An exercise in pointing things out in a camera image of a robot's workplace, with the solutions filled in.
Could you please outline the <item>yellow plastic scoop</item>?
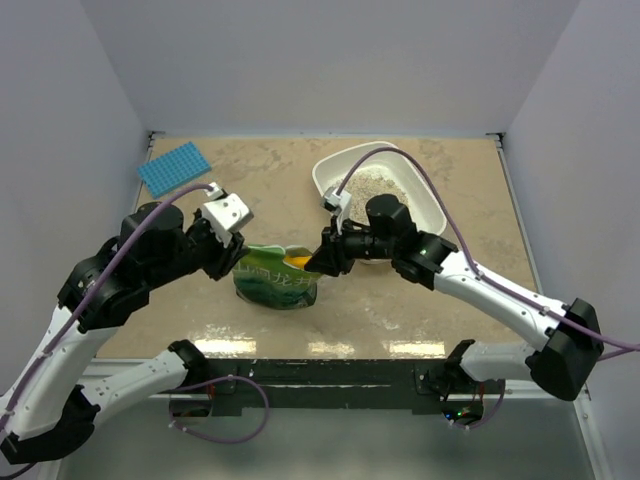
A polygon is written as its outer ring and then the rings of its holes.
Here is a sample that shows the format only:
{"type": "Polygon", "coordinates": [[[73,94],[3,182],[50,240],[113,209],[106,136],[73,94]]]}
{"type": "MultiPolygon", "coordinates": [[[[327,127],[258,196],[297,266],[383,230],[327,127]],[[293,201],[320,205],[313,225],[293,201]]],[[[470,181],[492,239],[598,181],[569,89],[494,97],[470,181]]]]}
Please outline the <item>yellow plastic scoop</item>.
{"type": "Polygon", "coordinates": [[[307,263],[311,260],[311,256],[287,256],[286,263],[292,268],[304,270],[307,263]]]}

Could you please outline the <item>green litter bag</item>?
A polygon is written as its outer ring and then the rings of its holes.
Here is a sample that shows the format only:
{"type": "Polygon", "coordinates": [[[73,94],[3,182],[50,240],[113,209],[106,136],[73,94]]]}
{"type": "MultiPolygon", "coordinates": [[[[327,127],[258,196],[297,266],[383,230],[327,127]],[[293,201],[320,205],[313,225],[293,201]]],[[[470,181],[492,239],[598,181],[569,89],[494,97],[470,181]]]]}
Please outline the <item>green litter bag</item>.
{"type": "Polygon", "coordinates": [[[307,256],[312,252],[300,245],[249,245],[249,253],[234,267],[236,294],[249,303],[275,310],[310,307],[317,298],[321,274],[292,268],[287,256],[307,256]]]}

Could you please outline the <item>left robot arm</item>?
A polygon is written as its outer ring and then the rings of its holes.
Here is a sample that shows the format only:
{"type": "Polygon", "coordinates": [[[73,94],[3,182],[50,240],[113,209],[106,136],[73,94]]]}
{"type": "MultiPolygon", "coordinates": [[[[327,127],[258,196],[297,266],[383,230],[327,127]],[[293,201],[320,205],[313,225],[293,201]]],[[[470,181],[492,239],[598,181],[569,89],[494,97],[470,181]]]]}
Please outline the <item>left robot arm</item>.
{"type": "Polygon", "coordinates": [[[203,204],[189,228],[176,206],[147,203],[123,220],[118,236],[74,267],[33,356],[37,371],[22,374],[11,389],[18,399],[7,406],[1,443],[10,464],[64,458],[130,406],[205,385],[207,360],[188,340],[108,378],[81,376],[102,345],[148,305],[152,290],[197,271],[213,280],[226,276],[247,252],[240,230],[251,217],[235,194],[203,204]]]}

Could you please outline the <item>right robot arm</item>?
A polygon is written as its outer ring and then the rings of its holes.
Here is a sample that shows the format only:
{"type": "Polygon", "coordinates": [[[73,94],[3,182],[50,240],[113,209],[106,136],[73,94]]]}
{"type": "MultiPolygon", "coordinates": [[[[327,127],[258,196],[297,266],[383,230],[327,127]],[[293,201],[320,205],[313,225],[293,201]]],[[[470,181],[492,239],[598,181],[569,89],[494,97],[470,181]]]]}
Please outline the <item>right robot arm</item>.
{"type": "Polygon", "coordinates": [[[487,381],[522,380],[560,400],[578,397],[604,350],[591,304],[576,299],[567,305],[483,269],[455,244],[418,230],[408,207],[394,195],[368,201],[366,225],[349,220],[350,203],[348,192],[333,188],[324,194],[331,221],[306,271],[338,277],[358,260],[387,260],[404,280],[473,306],[521,339],[460,342],[429,375],[431,389],[447,396],[487,381]]]}

